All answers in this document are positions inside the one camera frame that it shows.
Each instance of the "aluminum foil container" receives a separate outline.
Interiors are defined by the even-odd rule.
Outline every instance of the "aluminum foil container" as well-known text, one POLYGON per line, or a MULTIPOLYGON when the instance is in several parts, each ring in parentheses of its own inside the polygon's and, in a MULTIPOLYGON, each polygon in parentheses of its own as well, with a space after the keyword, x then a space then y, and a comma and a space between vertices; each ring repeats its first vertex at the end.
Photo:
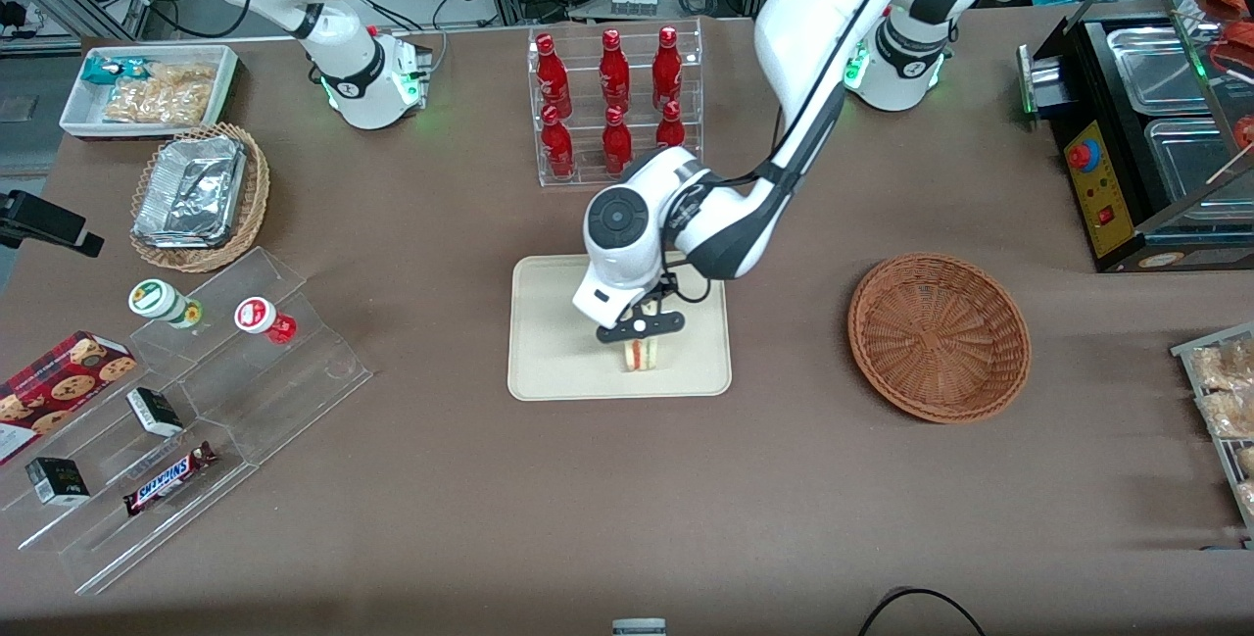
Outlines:
POLYGON ((247 148, 232 137, 162 146, 132 235, 157 248, 223 246, 231 238, 247 159, 247 148))

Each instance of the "brown woven basket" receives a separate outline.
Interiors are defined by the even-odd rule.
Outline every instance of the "brown woven basket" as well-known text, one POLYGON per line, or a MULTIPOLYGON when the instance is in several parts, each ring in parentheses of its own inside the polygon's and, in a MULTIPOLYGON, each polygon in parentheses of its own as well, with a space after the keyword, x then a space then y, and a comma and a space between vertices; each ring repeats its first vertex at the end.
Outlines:
MULTIPOLYGON (((270 167, 266 163, 266 154, 261 153, 257 143, 252 140, 246 130, 231 125, 231 123, 214 123, 213 127, 193 128, 187 134, 174 137, 176 140, 207 139, 207 137, 232 137, 248 149, 248 162, 245 166, 245 181, 240 186, 240 203, 236 209, 234 233, 231 240, 219 248, 155 248, 140 243, 130 235, 130 245, 139 252, 144 261, 163 268, 174 268, 184 273, 204 273, 214 268, 222 268, 243 256, 252 248, 252 242, 261 230, 261 221, 266 216, 266 198, 270 194, 270 167)), ((157 163, 157 154, 148 159, 148 167, 143 176, 139 176, 139 186, 130 198, 130 216, 139 215, 139 206, 144 202, 144 193, 148 191, 148 179, 153 174, 153 166, 157 163)))
POLYGON ((849 306, 854 360, 902 410, 935 423, 1001 413, 1027 381, 1032 344, 989 275, 943 255, 875 266, 849 306))

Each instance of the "table surface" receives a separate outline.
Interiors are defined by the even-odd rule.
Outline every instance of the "table surface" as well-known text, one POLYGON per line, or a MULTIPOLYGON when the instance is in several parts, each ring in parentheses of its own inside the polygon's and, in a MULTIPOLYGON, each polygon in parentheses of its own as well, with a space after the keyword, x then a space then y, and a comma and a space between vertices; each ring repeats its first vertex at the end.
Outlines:
MULTIPOLYGON (((895 586, 949 592, 989 632, 1236 633, 1254 554, 1167 347, 1249 319, 1248 271, 1093 273, 1046 128, 1017 119, 1013 51, 1057 10, 969 11, 927 100, 849 100, 757 268, 727 287, 731 390, 523 404, 507 390, 510 273, 582 251, 589 191, 535 183, 525 30, 456 34, 430 108, 355 132, 296 43, 238 43, 228 110, 273 171, 258 243, 377 375, 100 597, 50 553, 0 551, 8 632, 851 633, 895 586), (858 373, 845 312, 884 257, 946 252, 998 278, 1032 373, 969 427, 909 418, 858 373)), ((703 23, 706 149, 769 149, 776 100, 749 20, 703 23)), ((73 329, 125 339, 162 275, 130 250, 150 143, 66 137, 45 196, 99 260, 23 247, 0 369, 73 329)), ((912 597, 877 627, 963 633, 912 597)))

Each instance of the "red emergency stop button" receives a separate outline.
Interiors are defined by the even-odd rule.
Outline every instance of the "red emergency stop button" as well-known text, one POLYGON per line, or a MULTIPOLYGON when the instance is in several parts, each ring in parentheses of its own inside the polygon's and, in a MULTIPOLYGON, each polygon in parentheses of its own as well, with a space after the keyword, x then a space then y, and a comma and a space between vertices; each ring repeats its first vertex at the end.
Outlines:
POLYGON ((1097 140, 1085 139, 1067 149, 1067 166, 1078 172, 1093 172, 1101 163, 1101 146, 1097 140))
POLYGON ((1076 168, 1076 171, 1088 166, 1088 159, 1091 158, 1092 153, 1090 153, 1088 146, 1071 146, 1071 151, 1067 151, 1067 166, 1076 168))

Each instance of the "small white box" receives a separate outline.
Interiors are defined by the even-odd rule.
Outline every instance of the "small white box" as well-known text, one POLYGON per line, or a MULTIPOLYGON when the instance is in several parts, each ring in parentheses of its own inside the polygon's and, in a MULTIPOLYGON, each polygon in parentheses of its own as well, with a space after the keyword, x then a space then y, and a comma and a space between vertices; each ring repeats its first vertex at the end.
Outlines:
MULTIPOLYGON (((218 123, 222 109, 226 105, 227 93, 231 90, 231 79, 234 77, 238 56, 228 46, 223 45, 191 45, 191 46, 107 46, 92 48, 87 51, 83 63, 93 56, 144 56, 148 60, 167 63, 172 65, 184 65, 192 63, 204 63, 216 65, 217 77, 213 79, 213 92, 209 93, 209 104, 204 109, 204 118, 201 125, 218 123)), ((184 134, 196 127, 174 125, 174 123, 115 123, 105 122, 104 105, 109 104, 113 94, 113 85, 95 85, 87 79, 75 79, 74 88, 70 88, 70 99, 65 102, 61 110, 61 128, 73 137, 80 139, 144 139, 144 137, 173 137, 184 134)))

